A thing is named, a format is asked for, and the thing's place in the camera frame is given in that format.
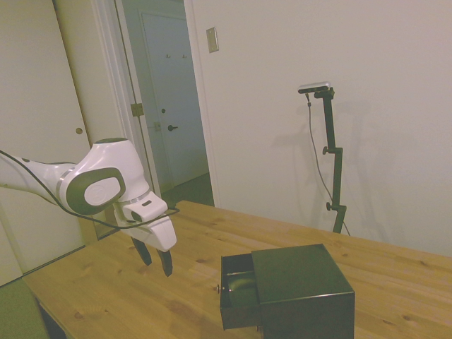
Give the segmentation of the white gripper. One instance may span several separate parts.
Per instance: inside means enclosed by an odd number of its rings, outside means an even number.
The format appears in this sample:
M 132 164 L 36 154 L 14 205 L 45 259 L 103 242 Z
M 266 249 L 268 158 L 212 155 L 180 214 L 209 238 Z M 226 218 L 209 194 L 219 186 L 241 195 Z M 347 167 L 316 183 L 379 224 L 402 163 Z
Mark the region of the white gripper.
M 152 263 L 152 258 L 146 244 L 156 248 L 165 275 L 171 276 L 173 263 L 170 249 L 176 244 L 177 237 L 169 217 L 164 217 L 144 226 L 122 230 L 122 232 L 132 237 L 135 249 L 147 266 Z

